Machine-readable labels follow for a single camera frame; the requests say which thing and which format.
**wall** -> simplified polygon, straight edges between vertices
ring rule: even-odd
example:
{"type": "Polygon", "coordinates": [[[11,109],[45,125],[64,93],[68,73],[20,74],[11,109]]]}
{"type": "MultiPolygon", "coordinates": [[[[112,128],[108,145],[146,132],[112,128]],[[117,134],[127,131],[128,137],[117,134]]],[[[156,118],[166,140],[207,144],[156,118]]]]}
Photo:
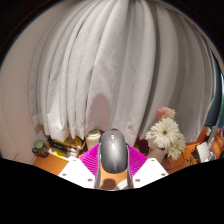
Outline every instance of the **wall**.
{"type": "Polygon", "coordinates": [[[29,71],[35,48],[53,20],[76,0],[58,3],[35,19],[16,39],[0,71],[0,149],[3,158],[31,164],[34,142],[46,141],[42,127],[33,128],[28,100],[29,71]]]}

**cup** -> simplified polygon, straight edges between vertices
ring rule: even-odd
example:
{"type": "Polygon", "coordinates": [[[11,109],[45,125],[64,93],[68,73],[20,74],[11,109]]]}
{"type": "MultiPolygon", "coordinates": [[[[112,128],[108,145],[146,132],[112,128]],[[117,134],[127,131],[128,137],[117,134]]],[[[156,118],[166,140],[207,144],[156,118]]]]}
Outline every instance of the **cup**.
{"type": "Polygon", "coordinates": [[[40,156],[43,158],[48,156],[49,154],[48,149],[42,140],[36,141],[34,146],[35,148],[33,148],[32,151],[36,156],[40,156]]]}
{"type": "Polygon", "coordinates": [[[90,131],[86,136],[86,145],[88,150],[99,144],[101,137],[101,132],[97,129],[90,131]]]}

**clutter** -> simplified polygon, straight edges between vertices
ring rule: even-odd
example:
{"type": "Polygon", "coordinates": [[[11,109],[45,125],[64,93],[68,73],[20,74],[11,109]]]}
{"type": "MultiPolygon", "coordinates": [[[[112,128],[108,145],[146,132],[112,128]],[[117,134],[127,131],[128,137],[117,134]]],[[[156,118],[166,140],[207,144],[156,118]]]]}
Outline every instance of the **clutter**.
{"type": "Polygon", "coordinates": [[[79,151],[85,146],[85,141],[79,137],[72,139],[69,135],[64,142],[60,142],[57,139],[49,137],[48,142],[50,144],[50,152],[60,158],[68,158],[70,156],[78,157],[79,151]]]}
{"type": "Polygon", "coordinates": [[[33,153],[36,156],[40,156],[42,158],[45,158],[48,156],[49,152],[45,145],[45,143],[42,140],[38,140],[34,143],[35,148],[32,149],[33,153]]]}
{"type": "Polygon", "coordinates": [[[90,131],[86,136],[86,144],[88,150],[99,144],[101,137],[101,132],[98,129],[95,129],[93,131],[90,131]]]}

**white curtain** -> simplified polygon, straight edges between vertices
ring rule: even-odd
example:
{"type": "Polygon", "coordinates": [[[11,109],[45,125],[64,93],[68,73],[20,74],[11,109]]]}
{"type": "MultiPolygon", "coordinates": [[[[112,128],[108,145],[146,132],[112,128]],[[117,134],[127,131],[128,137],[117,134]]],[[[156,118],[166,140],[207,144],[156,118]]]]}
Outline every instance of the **white curtain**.
{"type": "Polygon", "coordinates": [[[146,0],[84,0],[45,32],[31,66],[34,126],[64,141],[116,128],[133,146],[175,109],[195,141],[214,99],[214,65],[205,39],[184,18],[146,0]]]}

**daisy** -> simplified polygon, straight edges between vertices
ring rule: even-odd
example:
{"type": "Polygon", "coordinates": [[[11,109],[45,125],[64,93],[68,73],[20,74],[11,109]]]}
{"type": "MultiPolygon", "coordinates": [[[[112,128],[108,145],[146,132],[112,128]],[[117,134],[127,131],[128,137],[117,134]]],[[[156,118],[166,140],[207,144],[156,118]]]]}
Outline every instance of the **daisy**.
{"type": "Polygon", "coordinates": [[[152,126],[148,133],[149,139],[153,139],[153,143],[161,149],[170,147],[170,144],[174,143],[178,136],[178,125],[171,118],[162,118],[161,121],[152,126]]]}

